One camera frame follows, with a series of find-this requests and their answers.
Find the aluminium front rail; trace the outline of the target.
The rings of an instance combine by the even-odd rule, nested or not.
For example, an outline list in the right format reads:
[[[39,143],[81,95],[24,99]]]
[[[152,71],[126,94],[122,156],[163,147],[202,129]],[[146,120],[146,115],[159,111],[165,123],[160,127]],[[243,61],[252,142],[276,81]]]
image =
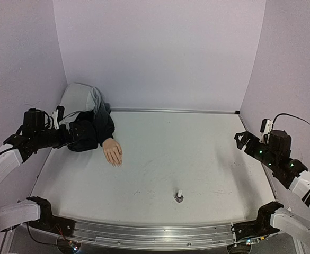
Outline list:
[[[235,242],[230,223],[139,224],[72,220],[74,226],[69,239],[100,247],[181,251],[226,247]]]

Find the black jacket sleeve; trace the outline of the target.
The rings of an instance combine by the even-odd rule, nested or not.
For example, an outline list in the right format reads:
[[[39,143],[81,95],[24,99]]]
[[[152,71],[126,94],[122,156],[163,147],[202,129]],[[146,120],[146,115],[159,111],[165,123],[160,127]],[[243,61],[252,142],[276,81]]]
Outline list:
[[[96,149],[98,145],[102,146],[108,138],[113,139],[115,127],[110,113],[110,105],[107,103],[102,104],[96,113],[80,112],[75,122],[85,129],[85,133],[78,141],[68,144],[67,148],[70,151],[83,152]]]

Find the purple nail polish bottle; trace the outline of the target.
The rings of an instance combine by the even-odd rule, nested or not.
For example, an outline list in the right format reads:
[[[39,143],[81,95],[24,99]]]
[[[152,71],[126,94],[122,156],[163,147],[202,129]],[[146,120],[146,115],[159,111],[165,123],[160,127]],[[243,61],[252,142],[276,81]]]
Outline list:
[[[178,193],[176,193],[174,194],[174,199],[177,203],[181,203],[184,200],[184,196],[183,195],[179,196]]]

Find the white nail polish cap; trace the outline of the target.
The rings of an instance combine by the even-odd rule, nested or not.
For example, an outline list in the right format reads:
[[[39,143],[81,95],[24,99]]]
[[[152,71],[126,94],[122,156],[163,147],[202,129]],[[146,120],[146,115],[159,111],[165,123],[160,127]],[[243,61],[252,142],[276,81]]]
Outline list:
[[[182,193],[183,193],[183,191],[180,189],[180,190],[178,190],[178,192],[177,192],[177,197],[181,197],[182,196]]]

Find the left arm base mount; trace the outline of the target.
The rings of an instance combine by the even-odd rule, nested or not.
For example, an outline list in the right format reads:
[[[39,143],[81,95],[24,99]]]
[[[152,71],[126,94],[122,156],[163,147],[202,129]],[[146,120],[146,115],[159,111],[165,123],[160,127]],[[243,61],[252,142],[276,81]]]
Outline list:
[[[45,232],[62,234],[65,237],[72,236],[75,227],[74,220],[53,215],[51,203],[44,198],[32,196],[27,200],[35,202],[40,207],[39,218],[29,221],[29,226]]]

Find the aluminium rail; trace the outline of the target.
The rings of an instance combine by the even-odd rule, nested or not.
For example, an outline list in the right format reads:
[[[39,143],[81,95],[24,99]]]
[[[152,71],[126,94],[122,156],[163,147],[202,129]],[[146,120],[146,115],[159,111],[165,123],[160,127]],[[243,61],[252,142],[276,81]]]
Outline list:
[[[116,112],[152,112],[152,113],[196,113],[196,114],[229,114],[240,115],[240,111],[210,111],[210,110],[177,110],[159,108],[113,108]]]
[[[139,224],[72,220],[74,226],[69,239],[100,247],[181,251],[226,247],[235,242],[230,223]]]

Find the aluminium back rail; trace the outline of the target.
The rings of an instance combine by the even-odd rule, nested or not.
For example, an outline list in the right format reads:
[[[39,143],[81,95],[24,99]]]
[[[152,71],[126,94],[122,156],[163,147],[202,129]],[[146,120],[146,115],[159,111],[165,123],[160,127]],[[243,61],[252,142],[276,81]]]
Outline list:
[[[159,108],[113,108],[116,112],[152,112],[152,113],[196,113],[196,114],[229,114],[240,115],[240,111],[210,111],[210,110],[177,110]]]

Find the mannequin hand with long nails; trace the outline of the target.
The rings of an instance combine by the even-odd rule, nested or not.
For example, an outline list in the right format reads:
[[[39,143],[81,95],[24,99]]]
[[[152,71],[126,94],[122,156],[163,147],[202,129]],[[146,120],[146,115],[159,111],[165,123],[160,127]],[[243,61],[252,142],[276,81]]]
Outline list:
[[[122,149],[115,139],[106,139],[102,143],[102,149],[108,163],[114,167],[122,165]]]

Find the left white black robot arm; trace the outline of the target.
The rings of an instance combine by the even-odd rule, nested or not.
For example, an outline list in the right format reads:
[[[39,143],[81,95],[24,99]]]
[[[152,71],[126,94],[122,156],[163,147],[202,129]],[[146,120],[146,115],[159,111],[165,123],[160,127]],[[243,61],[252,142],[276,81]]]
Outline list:
[[[30,108],[24,113],[23,124],[15,134],[8,137],[0,147],[0,183],[17,167],[25,163],[40,149],[58,149],[75,143],[84,133],[76,122],[59,124],[64,107],[57,106],[52,115]],[[48,200],[32,196],[25,200],[0,207],[0,232],[20,224],[42,231],[70,237],[75,221],[53,215]]]

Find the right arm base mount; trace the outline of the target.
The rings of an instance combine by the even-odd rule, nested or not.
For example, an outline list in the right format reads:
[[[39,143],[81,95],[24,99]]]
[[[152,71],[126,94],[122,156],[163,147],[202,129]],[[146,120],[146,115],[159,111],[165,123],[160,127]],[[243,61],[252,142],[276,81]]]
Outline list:
[[[255,220],[234,224],[231,231],[235,234],[236,241],[267,237],[280,232],[270,224],[272,215],[280,208],[284,206],[278,202],[270,202],[258,209]]]

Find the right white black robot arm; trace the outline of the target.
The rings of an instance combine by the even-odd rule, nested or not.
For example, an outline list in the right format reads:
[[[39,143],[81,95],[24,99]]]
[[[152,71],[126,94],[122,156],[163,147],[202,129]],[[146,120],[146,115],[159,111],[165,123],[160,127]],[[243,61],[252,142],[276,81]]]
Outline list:
[[[238,149],[270,169],[273,177],[310,210],[310,171],[301,161],[290,157],[291,136],[285,131],[272,130],[268,139],[260,140],[245,131],[235,134],[234,139]],[[284,232],[310,248],[310,221],[293,214],[276,201],[260,207],[255,220],[234,224],[232,232],[237,243],[247,245]]]

